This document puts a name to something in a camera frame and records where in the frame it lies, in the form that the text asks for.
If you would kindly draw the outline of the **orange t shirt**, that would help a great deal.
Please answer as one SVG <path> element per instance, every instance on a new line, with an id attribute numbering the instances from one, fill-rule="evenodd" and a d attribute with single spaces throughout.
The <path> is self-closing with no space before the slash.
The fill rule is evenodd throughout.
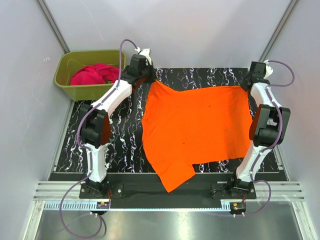
<path id="1" fill-rule="evenodd" d="M 243 158 L 252 117 L 239 86 L 177 91 L 156 81 L 142 117 L 142 144 L 165 190 L 195 175 L 194 165 Z"/>

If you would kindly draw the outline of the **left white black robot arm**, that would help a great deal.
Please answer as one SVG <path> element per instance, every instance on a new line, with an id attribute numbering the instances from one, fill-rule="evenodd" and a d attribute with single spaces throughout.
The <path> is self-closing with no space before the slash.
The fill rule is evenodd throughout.
<path id="1" fill-rule="evenodd" d="M 87 155 L 87 174 L 80 181 L 82 198 L 83 194 L 97 198 L 111 195 L 105 168 L 105 148 L 112 135 L 110 116 L 142 83 L 153 80 L 155 74 L 150 49 L 144 48 L 132 55 L 120 79 L 101 98 L 80 108 L 76 141 Z"/>

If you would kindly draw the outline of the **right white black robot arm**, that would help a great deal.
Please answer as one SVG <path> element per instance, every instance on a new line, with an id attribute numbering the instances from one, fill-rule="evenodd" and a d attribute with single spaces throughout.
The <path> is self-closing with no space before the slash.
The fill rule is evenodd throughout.
<path id="1" fill-rule="evenodd" d="M 248 74 L 239 83 L 254 99 L 257 111 L 249 128 L 248 151 L 224 189 L 232 199 L 242 199 L 255 192 L 255 176 L 260 165 L 272 149 L 283 142 L 291 116 L 291 110 L 276 100 L 271 87 L 288 87 L 295 80 L 295 74 L 287 64 L 282 63 L 291 72 L 291 82 L 271 84 L 268 80 L 273 73 L 270 63 L 270 60 L 253 61 Z"/>

